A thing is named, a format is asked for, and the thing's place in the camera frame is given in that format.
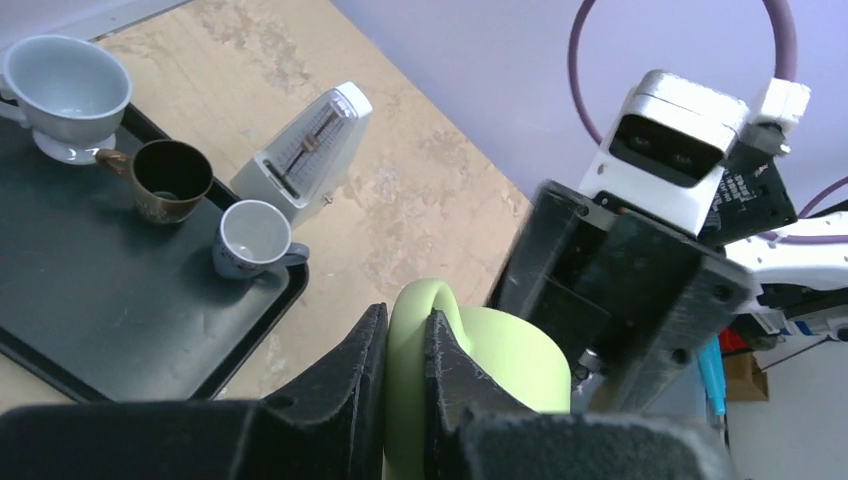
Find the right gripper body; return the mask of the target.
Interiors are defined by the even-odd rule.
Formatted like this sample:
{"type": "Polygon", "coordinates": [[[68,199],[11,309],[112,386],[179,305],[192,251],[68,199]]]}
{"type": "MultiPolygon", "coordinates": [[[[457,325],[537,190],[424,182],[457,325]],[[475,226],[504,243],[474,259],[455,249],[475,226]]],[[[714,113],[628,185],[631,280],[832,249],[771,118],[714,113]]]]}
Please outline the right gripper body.
{"type": "Polygon", "coordinates": [[[543,182],[490,294],[603,383],[594,411],[641,412],[750,297],[751,273],[635,210],[543,182]]]}

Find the white mug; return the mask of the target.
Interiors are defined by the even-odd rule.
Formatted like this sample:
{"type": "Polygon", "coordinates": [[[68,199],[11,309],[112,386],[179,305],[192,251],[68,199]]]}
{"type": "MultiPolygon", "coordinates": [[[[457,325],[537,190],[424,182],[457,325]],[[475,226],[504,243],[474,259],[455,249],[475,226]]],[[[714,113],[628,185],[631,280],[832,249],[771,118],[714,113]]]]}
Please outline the white mug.
{"type": "Polygon", "coordinates": [[[116,146],[133,82],[98,45],[62,35],[14,43],[1,62],[1,117],[32,133],[59,162],[86,166],[116,146]]]}

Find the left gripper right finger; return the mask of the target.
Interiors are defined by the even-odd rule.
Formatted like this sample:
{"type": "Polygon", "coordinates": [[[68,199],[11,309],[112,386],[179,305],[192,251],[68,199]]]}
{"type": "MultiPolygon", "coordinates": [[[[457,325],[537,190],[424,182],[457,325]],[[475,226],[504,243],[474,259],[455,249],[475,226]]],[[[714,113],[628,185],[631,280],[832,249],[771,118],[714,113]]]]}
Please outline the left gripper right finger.
{"type": "Polygon", "coordinates": [[[442,312],[427,321],[425,478],[735,478],[710,427],[652,415],[535,413],[461,349],[442,312]]]}

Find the green cup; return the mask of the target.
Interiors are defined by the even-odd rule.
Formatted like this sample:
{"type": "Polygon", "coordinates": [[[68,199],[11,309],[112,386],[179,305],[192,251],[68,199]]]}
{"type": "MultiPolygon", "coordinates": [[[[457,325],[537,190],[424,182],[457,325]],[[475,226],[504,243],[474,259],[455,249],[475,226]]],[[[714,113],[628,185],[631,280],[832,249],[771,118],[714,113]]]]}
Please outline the green cup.
{"type": "Polygon", "coordinates": [[[442,280],[416,280],[401,290],[389,322],[384,410],[387,479],[424,476],[425,322],[434,310],[445,314],[461,350],[519,402],[540,413],[570,410],[570,366],[547,334],[499,310],[459,305],[442,280]]]}

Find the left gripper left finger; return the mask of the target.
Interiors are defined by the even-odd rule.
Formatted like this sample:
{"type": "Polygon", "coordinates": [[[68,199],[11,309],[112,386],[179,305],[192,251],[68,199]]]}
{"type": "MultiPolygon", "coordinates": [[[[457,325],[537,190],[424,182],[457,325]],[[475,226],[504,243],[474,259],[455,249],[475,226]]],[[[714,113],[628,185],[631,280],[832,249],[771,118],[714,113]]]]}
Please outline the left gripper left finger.
{"type": "Polygon", "coordinates": [[[5,479],[378,479],[387,309],[256,400],[22,407],[1,418],[5,479]]]}

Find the blue patterned mug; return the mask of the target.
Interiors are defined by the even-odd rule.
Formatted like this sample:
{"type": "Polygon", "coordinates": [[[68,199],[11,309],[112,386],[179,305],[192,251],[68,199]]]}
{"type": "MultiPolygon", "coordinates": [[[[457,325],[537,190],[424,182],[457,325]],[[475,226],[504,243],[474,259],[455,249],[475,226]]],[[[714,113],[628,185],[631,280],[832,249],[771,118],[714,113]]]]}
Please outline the blue patterned mug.
{"type": "Polygon", "coordinates": [[[292,240],[284,214],[261,200],[241,200],[222,215],[212,246],[215,272],[231,280],[254,278],[268,269],[305,264],[309,248],[292,240]]]}

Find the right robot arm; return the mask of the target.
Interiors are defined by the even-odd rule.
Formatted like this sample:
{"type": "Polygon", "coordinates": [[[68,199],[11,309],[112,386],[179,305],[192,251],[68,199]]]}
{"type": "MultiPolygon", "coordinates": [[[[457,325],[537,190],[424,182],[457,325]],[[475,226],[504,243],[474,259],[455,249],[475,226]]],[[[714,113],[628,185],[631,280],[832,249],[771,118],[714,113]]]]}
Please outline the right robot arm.
{"type": "Polygon", "coordinates": [[[695,237],[722,177],[686,189],[614,157],[578,189],[542,183],[487,300],[548,335],[569,364],[597,358],[595,411],[641,412],[770,285],[836,295],[844,236],[750,236],[722,253],[695,237]]]}

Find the brown mug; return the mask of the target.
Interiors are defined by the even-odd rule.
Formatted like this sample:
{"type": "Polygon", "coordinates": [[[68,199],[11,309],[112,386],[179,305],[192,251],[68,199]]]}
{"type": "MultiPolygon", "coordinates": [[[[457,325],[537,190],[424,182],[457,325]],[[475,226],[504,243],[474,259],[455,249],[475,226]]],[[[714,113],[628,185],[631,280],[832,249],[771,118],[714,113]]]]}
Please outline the brown mug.
{"type": "Polygon", "coordinates": [[[177,140],[155,140],[133,156],[101,149],[97,163],[132,184],[137,211],[148,222],[178,224],[186,220],[214,183],[209,160],[177,140]]]}

